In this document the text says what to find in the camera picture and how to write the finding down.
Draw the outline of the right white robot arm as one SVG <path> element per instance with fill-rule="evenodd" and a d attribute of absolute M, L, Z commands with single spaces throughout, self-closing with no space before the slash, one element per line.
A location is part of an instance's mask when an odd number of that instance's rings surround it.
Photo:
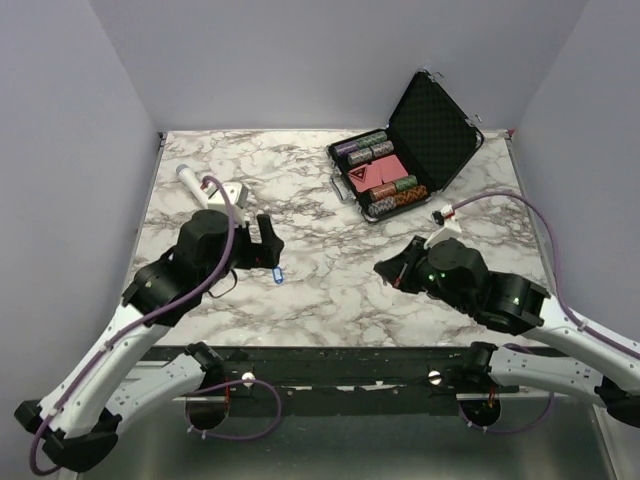
<path fill-rule="evenodd" d="M 424 293 L 489 330 L 545 344 L 559 356 L 519 353 L 506 346 L 474 346 L 460 367 L 469 390 L 489 385 L 533 387 L 597 405 L 614 419 L 639 424 L 639 345 L 594 322 L 578 326 L 544 287 L 512 273 L 490 270 L 481 253 L 450 238 L 433 246 L 421 237 L 375 272 L 393 288 Z"/>

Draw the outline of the blue plastic key tag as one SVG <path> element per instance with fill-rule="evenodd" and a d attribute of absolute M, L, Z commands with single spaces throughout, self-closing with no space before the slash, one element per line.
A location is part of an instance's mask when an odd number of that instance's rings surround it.
<path fill-rule="evenodd" d="M 283 270 L 280 266 L 276 266 L 272 269 L 273 281 L 277 285 L 281 285 L 284 282 Z"/>

